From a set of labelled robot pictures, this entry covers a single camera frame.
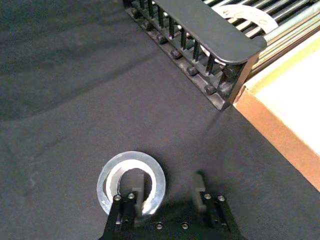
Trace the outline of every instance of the white ring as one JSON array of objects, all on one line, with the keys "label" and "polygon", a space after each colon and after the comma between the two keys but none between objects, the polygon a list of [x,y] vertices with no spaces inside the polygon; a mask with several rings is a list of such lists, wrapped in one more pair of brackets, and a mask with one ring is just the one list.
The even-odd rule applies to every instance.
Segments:
[{"label": "white ring", "polygon": [[[229,4],[212,7],[224,19],[245,19],[258,25],[267,34],[278,27],[277,22],[264,11],[253,6]],[[203,52],[209,56],[210,52],[201,46]]]},{"label": "white ring", "polygon": [[[118,154],[103,167],[96,192],[99,203],[109,215],[113,203],[113,196],[119,194],[119,183],[123,174],[131,169],[141,169],[151,178],[151,191],[143,202],[142,215],[152,215],[160,206],[166,191],[165,174],[159,163],[151,156],[138,151],[127,151]],[[106,194],[103,191],[105,181]]]}]

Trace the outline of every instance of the screw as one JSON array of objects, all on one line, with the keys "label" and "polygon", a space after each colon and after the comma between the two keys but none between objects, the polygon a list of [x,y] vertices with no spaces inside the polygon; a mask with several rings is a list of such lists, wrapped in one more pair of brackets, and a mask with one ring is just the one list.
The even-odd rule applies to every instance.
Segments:
[{"label": "screw", "polygon": [[131,193],[129,193],[129,195],[128,195],[128,199],[134,199],[135,198],[135,195],[131,192]]},{"label": "screw", "polygon": [[144,20],[141,26],[147,31],[150,31],[153,28],[152,24],[148,20]]},{"label": "screw", "polygon": [[115,195],[115,196],[113,197],[113,199],[114,199],[115,201],[120,201],[121,196],[120,196],[120,195]]},{"label": "screw", "polygon": [[133,15],[133,17],[134,17],[135,19],[138,19],[139,17],[141,17],[141,13],[140,13],[137,9],[132,8],[132,9],[131,9],[131,12],[132,12],[132,15]]},{"label": "screw", "polygon": [[234,86],[232,83],[225,81],[219,85],[217,91],[221,96],[227,97],[229,94],[231,94],[233,87]]},{"label": "screw", "polygon": [[211,195],[209,193],[207,193],[207,194],[204,195],[204,198],[205,199],[211,199]]},{"label": "screw", "polygon": [[157,222],[155,225],[155,228],[158,230],[161,230],[164,227],[164,225],[161,222]]},{"label": "screw", "polygon": [[206,94],[212,95],[217,91],[217,89],[214,86],[212,86],[211,84],[208,84],[204,87],[204,91]]},{"label": "screw", "polygon": [[186,71],[192,77],[199,73],[199,71],[194,66],[188,66]]},{"label": "screw", "polygon": [[177,49],[173,49],[171,51],[171,56],[174,58],[174,59],[179,59],[182,57],[182,54],[177,50]]},{"label": "screw", "polygon": [[183,223],[181,224],[181,227],[182,227],[184,230],[187,230],[187,229],[189,228],[189,225],[188,225],[187,222],[183,222]]},{"label": "screw", "polygon": [[161,33],[159,33],[159,34],[155,37],[155,39],[158,41],[158,43],[159,43],[160,45],[165,44],[166,42],[168,42],[168,40],[167,40]]},{"label": "screw", "polygon": [[219,196],[218,196],[218,200],[219,200],[220,202],[224,202],[226,199],[225,199],[224,196],[219,195]]}]

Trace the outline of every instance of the bolt head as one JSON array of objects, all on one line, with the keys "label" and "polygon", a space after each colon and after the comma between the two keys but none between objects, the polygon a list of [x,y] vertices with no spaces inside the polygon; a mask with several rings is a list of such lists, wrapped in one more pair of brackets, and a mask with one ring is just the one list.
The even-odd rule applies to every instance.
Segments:
[{"label": "bolt head", "polygon": [[192,77],[199,73],[199,71],[194,66],[188,66],[186,72]]},{"label": "bolt head", "polygon": [[133,16],[135,19],[137,19],[137,18],[139,18],[139,17],[141,16],[140,12],[139,12],[137,9],[135,9],[135,8],[132,8],[132,9],[131,9],[131,12],[132,12],[132,16]]},{"label": "bolt head", "polygon": [[158,34],[155,38],[156,38],[156,40],[158,41],[158,43],[160,45],[165,44],[166,42],[168,42],[168,40],[161,33]]},{"label": "bolt head", "polygon": [[150,31],[153,28],[152,24],[148,20],[144,20],[141,26],[147,31]]},{"label": "bolt head", "polygon": [[120,196],[120,195],[115,195],[115,196],[113,197],[113,200],[115,200],[115,201],[120,201],[120,199],[121,199],[121,196]]},{"label": "bolt head", "polygon": [[157,222],[155,225],[155,228],[158,230],[161,230],[164,227],[164,225],[161,222]]},{"label": "bolt head", "polygon": [[212,95],[217,91],[217,89],[214,86],[209,84],[204,87],[204,91],[206,94]]},{"label": "bolt head", "polygon": [[211,199],[211,195],[210,195],[209,193],[206,193],[206,194],[204,195],[204,198],[209,200],[209,199]]},{"label": "bolt head", "polygon": [[183,223],[181,224],[181,227],[182,227],[184,230],[187,230],[187,229],[189,228],[189,225],[188,225],[187,222],[183,222]]},{"label": "bolt head", "polygon": [[182,54],[177,50],[177,49],[173,49],[171,51],[171,56],[174,58],[174,59],[179,59],[182,57]]},{"label": "bolt head", "polygon": [[226,199],[225,199],[224,196],[219,195],[219,196],[218,196],[218,200],[219,200],[220,202],[224,202]]},{"label": "bolt head", "polygon": [[135,198],[135,195],[131,192],[128,194],[128,199],[134,199]]}]

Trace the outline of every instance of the black bolt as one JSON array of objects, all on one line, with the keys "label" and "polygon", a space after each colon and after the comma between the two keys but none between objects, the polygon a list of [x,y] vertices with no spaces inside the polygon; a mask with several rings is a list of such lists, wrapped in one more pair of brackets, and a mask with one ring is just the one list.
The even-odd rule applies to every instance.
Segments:
[{"label": "black bolt", "polygon": [[179,59],[182,57],[182,54],[177,50],[177,49],[173,49],[171,51],[171,56],[174,58],[174,59]]},{"label": "black bolt", "polygon": [[212,95],[217,91],[217,89],[214,86],[212,86],[211,84],[208,84],[204,87],[204,91],[206,94]]},{"label": "black bolt", "polygon": [[194,66],[188,66],[186,72],[192,77],[199,73],[199,71]]},{"label": "black bolt", "polygon": [[135,8],[131,8],[131,12],[132,12],[132,16],[135,18],[135,19],[138,19],[139,17],[141,17],[141,13],[135,9]]},{"label": "black bolt", "polygon": [[225,81],[225,82],[223,82],[223,83],[221,83],[221,84],[219,85],[219,87],[218,87],[218,93],[219,93],[221,96],[226,97],[226,96],[228,96],[228,95],[231,93],[232,88],[233,88],[232,83]]},{"label": "black bolt", "polygon": [[223,69],[223,72],[228,78],[232,79],[238,74],[239,70],[240,68],[238,66],[226,66]]},{"label": "black bolt", "polygon": [[160,33],[158,34],[155,39],[158,41],[159,44],[165,44],[168,42],[168,40]]},{"label": "black bolt", "polygon": [[141,26],[147,31],[150,31],[153,28],[153,25],[148,20],[144,20]]}]

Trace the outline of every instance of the metal rod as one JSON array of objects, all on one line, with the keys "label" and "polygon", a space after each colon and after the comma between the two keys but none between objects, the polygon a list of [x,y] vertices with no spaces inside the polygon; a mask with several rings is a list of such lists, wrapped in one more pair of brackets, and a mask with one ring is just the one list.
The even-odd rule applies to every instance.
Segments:
[{"label": "metal rod", "polygon": [[185,50],[186,49],[186,44],[187,44],[187,32],[184,28],[181,30],[181,49]]},{"label": "metal rod", "polygon": [[[268,3],[272,2],[272,1],[274,1],[274,0],[258,1],[257,3],[255,3],[254,5],[252,5],[252,7],[257,8],[257,9],[260,9],[260,8],[262,8],[263,6],[265,6],[266,4],[268,4]],[[251,0],[243,0],[243,1],[239,2],[238,4],[239,4],[239,5],[245,5],[245,4],[248,4],[248,3],[250,3],[250,2],[251,2]],[[238,20],[238,18],[230,18],[230,19],[228,20],[228,22],[231,23],[231,24],[233,24],[233,23],[235,23],[237,20]]]},{"label": "metal rod", "polygon": [[194,42],[194,47],[193,47],[193,61],[198,62],[199,60],[199,50],[200,50],[200,44],[198,41]]},{"label": "metal rod", "polygon": [[289,41],[290,39],[294,38],[301,32],[305,31],[307,28],[312,28],[313,26],[316,26],[319,24],[320,21],[320,14],[313,17],[309,21],[305,22],[304,24],[300,25],[297,27],[295,30],[289,32],[287,35],[284,37],[280,38],[278,41],[275,41],[273,44],[269,45],[265,50],[263,50],[259,58],[264,58],[266,55],[270,54],[271,52],[275,51],[278,47],[283,45],[285,42]]},{"label": "metal rod", "polygon": [[214,2],[217,2],[218,0],[205,0],[203,1],[205,4],[211,4],[211,3],[214,3]]},{"label": "metal rod", "polygon": [[139,0],[140,8],[145,9],[145,0]]},{"label": "metal rod", "polygon": [[252,67],[252,74],[256,73],[261,66],[270,64],[276,55],[282,51],[285,51],[290,46],[301,40],[304,36],[308,35],[319,27],[320,14],[305,22],[289,34],[275,41],[272,45],[268,46],[264,51],[261,52],[259,61]]},{"label": "metal rod", "polygon": [[[272,13],[273,11],[277,10],[278,8],[280,8],[281,6],[291,2],[292,0],[280,0],[280,1],[277,1],[275,4],[272,4],[271,6],[267,7],[266,9],[263,9],[263,11],[266,13],[266,14],[270,14]],[[241,24],[239,24],[238,26],[236,26],[236,28],[239,30],[239,31],[243,31],[245,30],[246,28],[248,28],[249,26],[251,25],[251,21],[245,21]]]},{"label": "metal rod", "polygon": [[320,13],[320,1],[314,3],[313,5],[308,7],[306,10],[302,11],[297,16],[291,18],[289,21],[287,21],[286,23],[279,26],[278,28],[276,28],[275,30],[266,34],[263,37],[266,40],[267,44],[270,45],[319,13]]},{"label": "metal rod", "polygon": [[211,74],[212,68],[214,67],[214,63],[215,63],[215,58],[214,58],[214,56],[212,56],[212,54],[210,54],[209,60],[208,60],[208,63],[206,65],[206,69],[205,69],[206,74],[208,74],[208,75]]},{"label": "metal rod", "polygon": [[277,22],[281,21],[284,18],[286,18],[288,15],[294,13],[297,9],[299,9],[309,3],[310,3],[310,0],[299,0],[298,2],[295,2],[295,3],[291,4],[290,6],[286,7],[285,9],[277,12],[272,17]]},{"label": "metal rod", "polygon": [[216,8],[216,7],[220,7],[220,6],[223,6],[223,5],[227,5],[227,4],[232,3],[233,1],[234,1],[234,0],[223,0],[223,1],[215,4],[214,7]]},{"label": "metal rod", "polygon": [[[291,4],[290,6],[286,7],[285,9],[279,11],[277,14],[273,16],[273,19],[277,22],[281,21],[283,18],[288,17],[290,14],[294,13],[297,9],[303,7],[304,5],[308,4],[310,0],[300,0],[294,4]],[[249,31],[245,35],[248,38],[252,38],[257,33],[259,33],[262,30],[261,27],[257,26],[253,30]]]},{"label": "metal rod", "polygon": [[149,10],[149,16],[153,19],[154,18],[154,6],[152,4],[152,0],[148,0],[148,10]]},{"label": "metal rod", "polygon": [[172,17],[169,17],[169,36],[171,39],[175,37],[175,21]]},{"label": "metal rod", "polygon": [[164,28],[164,11],[159,6],[158,6],[158,21],[159,21],[159,26],[163,29]]}]

